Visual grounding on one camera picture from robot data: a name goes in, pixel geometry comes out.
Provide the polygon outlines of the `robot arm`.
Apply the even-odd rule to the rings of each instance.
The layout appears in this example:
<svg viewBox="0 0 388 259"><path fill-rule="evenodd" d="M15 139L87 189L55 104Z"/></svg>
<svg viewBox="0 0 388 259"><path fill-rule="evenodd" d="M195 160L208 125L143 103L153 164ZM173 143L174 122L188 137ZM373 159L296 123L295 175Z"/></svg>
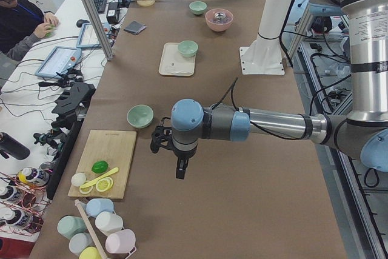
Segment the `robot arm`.
<svg viewBox="0 0 388 259"><path fill-rule="evenodd" d="M182 99L172 108L170 126L152 133L151 151L177 156L176 177L184 178L199 139L244 141L250 133L285 140L311 140L387 170L387 0L309 0L314 16L349 18L352 110L314 116L269 112L216 103L203 107Z"/></svg>

